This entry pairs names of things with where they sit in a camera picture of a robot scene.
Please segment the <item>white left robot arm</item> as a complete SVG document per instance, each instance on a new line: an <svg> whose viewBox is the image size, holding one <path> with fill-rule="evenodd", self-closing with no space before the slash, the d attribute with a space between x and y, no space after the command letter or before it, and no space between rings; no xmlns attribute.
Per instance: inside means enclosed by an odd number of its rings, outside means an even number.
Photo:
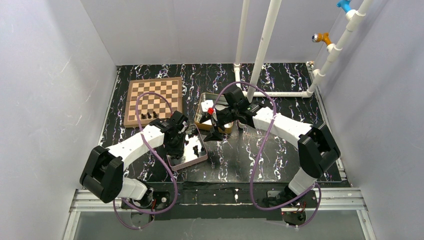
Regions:
<svg viewBox="0 0 424 240"><path fill-rule="evenodd" d="M169 118L153 120L121 143L107 148L94 147L80 176L80 184L104 203L116 198L142 200L148 187L137 179L124 177L125 169L157 147L163 147L170 157L182 157L188 126L188 118L175 111Z"/></svg>

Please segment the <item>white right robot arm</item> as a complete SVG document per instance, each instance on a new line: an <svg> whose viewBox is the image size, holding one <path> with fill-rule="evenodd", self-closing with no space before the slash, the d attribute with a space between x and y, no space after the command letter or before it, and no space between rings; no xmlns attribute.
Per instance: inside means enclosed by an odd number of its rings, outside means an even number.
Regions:
<svg viewBox="0 0 424 240"><path fill-rule="evenodd" d="M205 100L200 104L200 123L210 121L212 128L204 141L222 141L225 126L234 121L276 135L298 150L300 169L285 188L295 198L321 178L341 156L339 147L325 123L310 124L293 120L257 101L249 101L236 85L223 92L225 103Z"/></svg>

